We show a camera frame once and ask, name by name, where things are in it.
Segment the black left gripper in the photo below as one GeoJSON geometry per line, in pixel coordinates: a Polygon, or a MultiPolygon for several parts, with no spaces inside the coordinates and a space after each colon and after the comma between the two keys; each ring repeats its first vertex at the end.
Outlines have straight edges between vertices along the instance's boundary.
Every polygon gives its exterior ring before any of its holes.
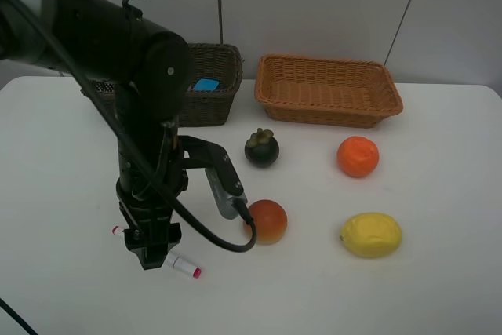
{"type": "Polygon", "coordinates": [[[116,183],[119,210],[127,223],[126,249],[133,253],[144,270],[160,268],[171,249],[182,237],[179,223],[172,223],[173,209],[158,194],[146,201],[136,200],[120,180],[116,183]]]}

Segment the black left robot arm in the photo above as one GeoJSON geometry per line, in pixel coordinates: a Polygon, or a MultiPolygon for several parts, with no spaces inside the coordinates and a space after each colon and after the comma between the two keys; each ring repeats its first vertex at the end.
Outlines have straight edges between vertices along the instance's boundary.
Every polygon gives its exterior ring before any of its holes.
{"type": "MultiPolygon", "coordinates": [[[[172,195],[187,187],[178,116],[193,74],[191,53],[178,34],[131,5],[107,0],[18,0],[62,45],[90,84],[115,88],[108,116],[138,147],[172,195]]],[[[181,239],[173,208],[140,171],[130,149],[118,146],[119,208],[125,246],[144,269],[160,268],[181,239]]]]}

